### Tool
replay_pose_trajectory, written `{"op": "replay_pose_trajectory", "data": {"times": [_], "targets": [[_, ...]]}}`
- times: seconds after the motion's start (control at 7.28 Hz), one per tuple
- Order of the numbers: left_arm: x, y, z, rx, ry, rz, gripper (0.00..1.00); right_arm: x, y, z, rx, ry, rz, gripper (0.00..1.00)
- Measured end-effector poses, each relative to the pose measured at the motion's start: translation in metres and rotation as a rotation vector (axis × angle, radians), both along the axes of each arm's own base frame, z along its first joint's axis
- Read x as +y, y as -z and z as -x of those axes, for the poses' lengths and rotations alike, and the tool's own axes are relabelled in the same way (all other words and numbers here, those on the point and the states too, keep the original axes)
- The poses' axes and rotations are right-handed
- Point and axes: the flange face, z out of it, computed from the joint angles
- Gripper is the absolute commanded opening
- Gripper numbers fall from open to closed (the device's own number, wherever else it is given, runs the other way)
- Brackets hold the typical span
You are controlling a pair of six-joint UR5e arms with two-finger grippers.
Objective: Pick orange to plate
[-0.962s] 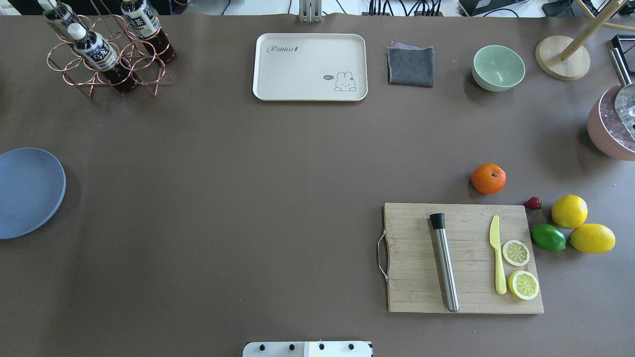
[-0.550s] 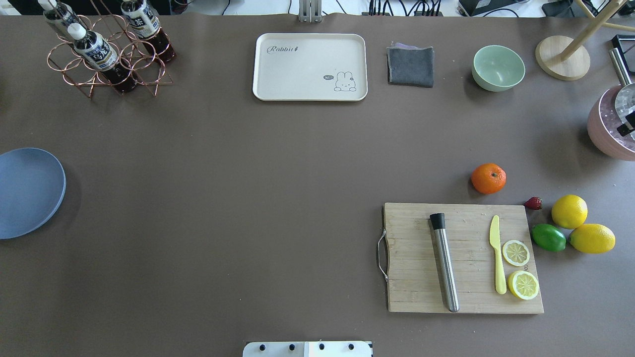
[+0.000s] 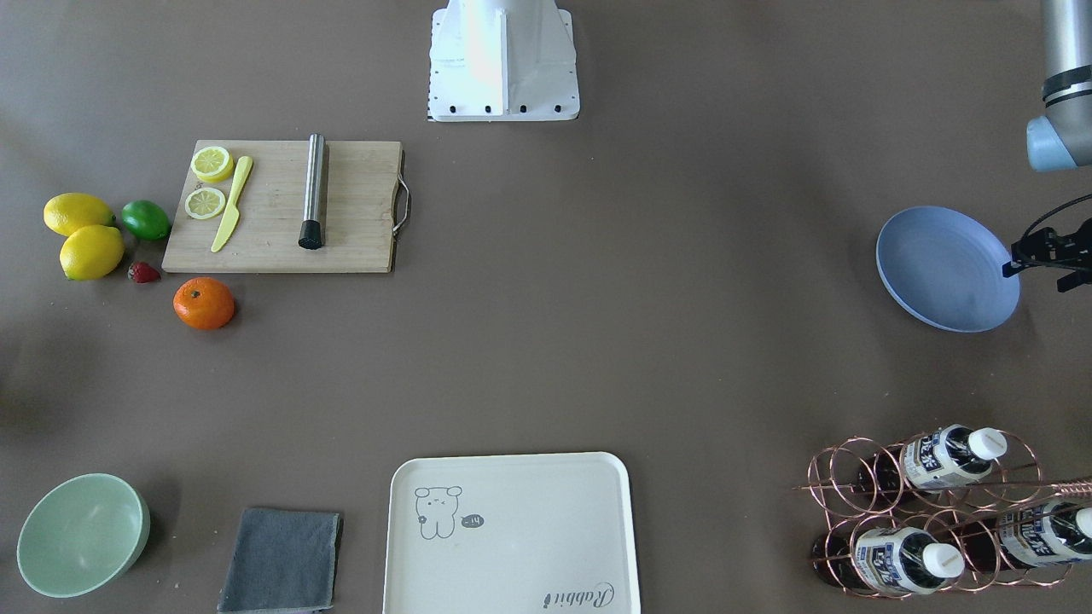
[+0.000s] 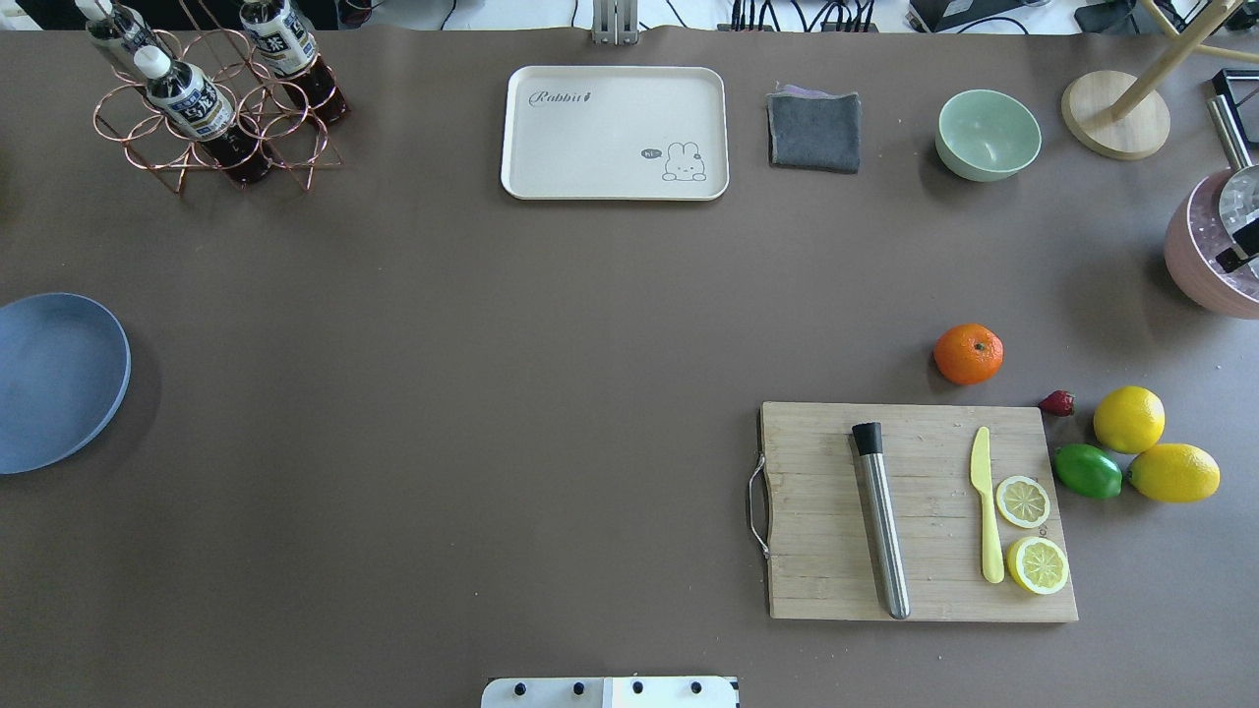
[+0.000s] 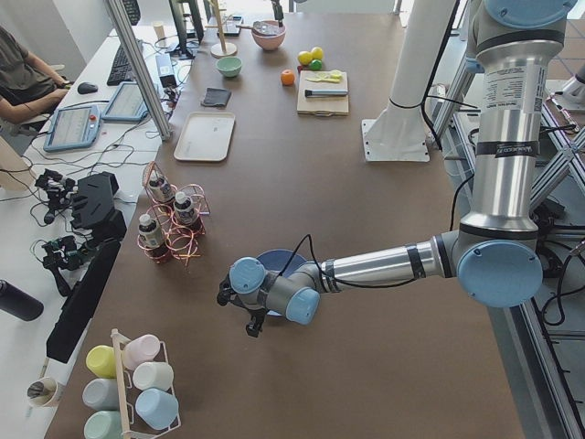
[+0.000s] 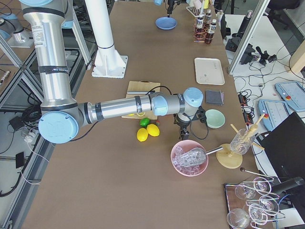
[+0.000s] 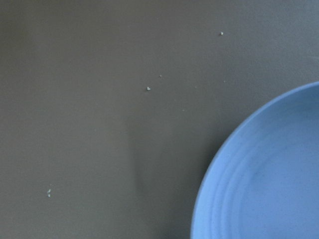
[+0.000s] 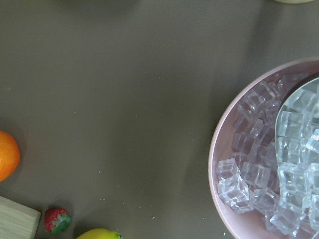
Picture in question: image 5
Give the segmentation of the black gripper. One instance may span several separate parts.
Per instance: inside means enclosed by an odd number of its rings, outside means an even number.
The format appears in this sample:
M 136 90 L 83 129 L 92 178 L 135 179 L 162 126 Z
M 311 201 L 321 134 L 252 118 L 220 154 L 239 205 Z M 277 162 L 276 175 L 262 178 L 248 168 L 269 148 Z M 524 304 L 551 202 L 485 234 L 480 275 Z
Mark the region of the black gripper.
M 245 305 L 238 294 L 232 289 L 228 275 L 219 283 L 217 302 L 220 306 L 232 304 L 245 309 L 250 315 L 250 322 L 245 326 L 247 335 L 249 337 L 257 337 L 261 333 L 266 317 L 266 309 L 253 309 L 250 305 Z
M 273 14 L 274 14 L 274 19 L 277 21 L 278 26 L 282 27 L 284 14 L 283 14 L 283 10 L 282 10 L 281 1 L 280 0 L 271 0 L 271 6 L 272 6 Z

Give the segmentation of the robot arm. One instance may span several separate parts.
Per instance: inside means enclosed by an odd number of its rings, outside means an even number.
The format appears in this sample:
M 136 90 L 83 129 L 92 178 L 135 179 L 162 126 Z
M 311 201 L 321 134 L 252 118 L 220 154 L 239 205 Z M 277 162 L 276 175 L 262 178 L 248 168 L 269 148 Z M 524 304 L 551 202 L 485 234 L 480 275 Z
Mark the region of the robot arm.
M 438 275 L 474 300 L 513 307 L 533 297 L 543 273 L 529 215 L 548 63 L 562 50 L 570 1 L 475 1 L 468 51 L 484 70 L 484 102 L 470 211 L 459 228 L 427 241 L 272 271 L 244 257 L 217 300 L 247 310 L 247 333 L 275 312 L 306 325 L 322 294 L 391 288 Z

